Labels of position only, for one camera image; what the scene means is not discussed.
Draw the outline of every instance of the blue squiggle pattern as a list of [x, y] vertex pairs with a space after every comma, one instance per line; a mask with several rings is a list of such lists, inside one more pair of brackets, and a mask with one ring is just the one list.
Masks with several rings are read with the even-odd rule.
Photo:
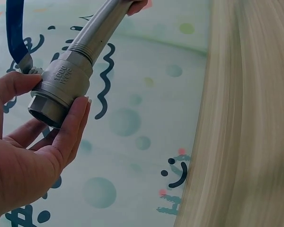
[[96, 120], [101, 119], [107, 112], [107, 100], [105, 99], [105, 96], [108, 94], [110, 87], [111, 87], [111, 83], [110, 83], [110, 80], [108, 79], [107, 75], [113, 69], [113, 67], [115, 65], [114, 60], [110, 58], [115, 52], [115, 46], [113, 44], [107, 44], [107, 45], [110, 47], [110, 52], [103, 57], [103, 60], [108, 62], [109, 66], [106, 70], [104, 70], [103, 72], [100, 73], [100, 77], [103, 79], [103, 81], [105, 83], [105, 87], [104, 87], [103, 91], [101, 91], [97, 96], [99, 101], [102, 104], [102, 110], [100, 111], [100, 113], [98, 113], [95, 116]]

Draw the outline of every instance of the blue handle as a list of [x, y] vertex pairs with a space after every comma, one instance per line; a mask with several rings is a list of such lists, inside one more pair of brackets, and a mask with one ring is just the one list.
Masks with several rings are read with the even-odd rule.
[[24, 0], [6, 0], [6, 33], [9, 53], [19, 65], [29, 54], [23, 42], [23, 7]]

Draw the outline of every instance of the valve handle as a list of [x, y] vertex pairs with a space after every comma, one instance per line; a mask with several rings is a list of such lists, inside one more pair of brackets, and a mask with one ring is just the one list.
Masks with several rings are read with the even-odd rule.
[[24, 74], [33, 68], [33, 58], [23, 42], [24, 0], [6, 0], [6, 34], [9, 53]]

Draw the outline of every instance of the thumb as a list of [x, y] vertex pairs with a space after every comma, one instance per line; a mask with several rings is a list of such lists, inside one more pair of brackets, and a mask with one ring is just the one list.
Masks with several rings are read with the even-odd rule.
[[40, 74], [10, 72], [0, 78], [0, 100], [7, 103], [15, 96], [31, 91], [41, 81]]

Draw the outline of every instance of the patterned tablecloth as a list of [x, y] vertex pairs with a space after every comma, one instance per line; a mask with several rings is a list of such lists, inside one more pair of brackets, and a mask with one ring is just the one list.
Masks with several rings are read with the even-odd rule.
[[[66, 50], [103, 2], [26, 0], [24, 38], [35, 66]], [[209, 9], [209, 0], [150, 0], [124, 18], [94, 67], [76, 160], [46, 195], [3, 215], [0, 227], [174, 225], [203, 90]], [[16, 69], [0, 0], [0, 76]], [[4, 133], [31, 118], [30, 99], [4, 106]]]

